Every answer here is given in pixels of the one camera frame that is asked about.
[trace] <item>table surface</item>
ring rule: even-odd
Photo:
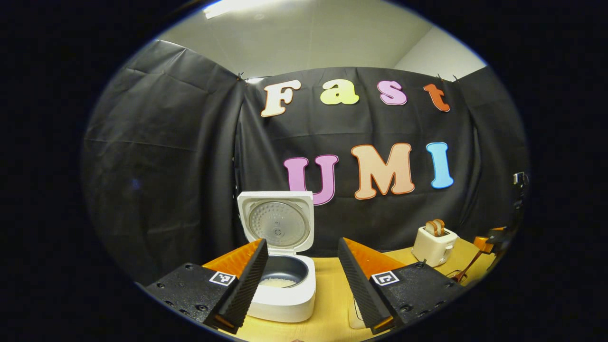
[[[409,265],[418,261],[411,249],[410,247],[384,254]],[[473,244],[458,239],[450,258],[435,269],[445,275],[462,270],[478,251]],[[467,271],[468,277],[461,284],[467,286],[472,281],[481,279],[494,258],[494,254],[482,254]],[[237,334],[225,333],[229,335],[227,337],[251,342],[351,342],[373,337],[370,329],[353,329],[348,323],[348,307],[353,302],[353,294],[339,259],[326,257],[312,260],[317,273],[317,294],[313,315],[308,320],[300,323],[280,323],[247,316]]]

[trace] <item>foam letter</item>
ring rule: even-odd
[[[441,96],[443,96],[442,90],[437,89],[437,87],[433,83],[424,86],[423,89],[429,92],[430,99],[433,101],[433,104],[435,105],[435,107],[437,107],[438,110],[445,112],[450,111],[450,105],[444,103],[441,99]]]
[[[384,163],[378,151],[372,145],[353,147],[351,154],[359,160],[359,190],[354,193],[358,200],[368,200],[376,196],[371,187],[371,179],[383,195],[389,192],[390,183],[395,179],[391,192],[395,195],[406,194],[414,190],[410,173],[410,144],[399,143],[390,149],[389,161]]]
[[[359,96],[354,93],[354,84],[349,80],[327,81],[323,84],[323,89],[325,91],[321,93],[321,102],[326,105],[353,105],[359,101]]]
[[[266,91],[266,108],[260,114],[267,117],[285,113],[285,107],[281,106],[281,100],[288,105],[294,97],[294,91],[291,88],[298,90],[301,86],[302,84],[298,80],[266,86],[264,88]]]
[[[388,105],[400,106],[407,102],[407,96],[401,92],[401,85],[395,81],[378,82],[378,90],[382,93],[380,99]]]
[[[452,186],[454,179],[450,176],[450,170],[447,167],[447,144],[445,142],[432,142],[426,145],[426,150],[433,157],[433,166],[435,167],[435,179],[430,182],[430,185],[435,189]]]
[[[318,156],[314,162],[321,166],[321,191],[313,194],[313,204],[320,206],[331,201],[336,193],[336,182],[334,176],[334,165],[338,157],[334,155]],[[308,159],[298,157],[287,159],[283,165],[287,168],[290,191],[306,191],[306,179],[304,168],[308,165]]]

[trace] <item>inner lid steam plate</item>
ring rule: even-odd
[[[249,229],[256,239],[278,248],[297,246],[310,232],[301,210],[277,201],[258,203],[249,215]]]

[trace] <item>ceiling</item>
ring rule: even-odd
[[[158,39],[251,78],[334,66],[394,68],[432,27],[382,0],[284,0],[211,19],[201,9]]]

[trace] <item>white wall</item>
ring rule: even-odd
[[[397,63],[394,69],[413,71],[453,81],[486,66],[475,53],[436,26]]]

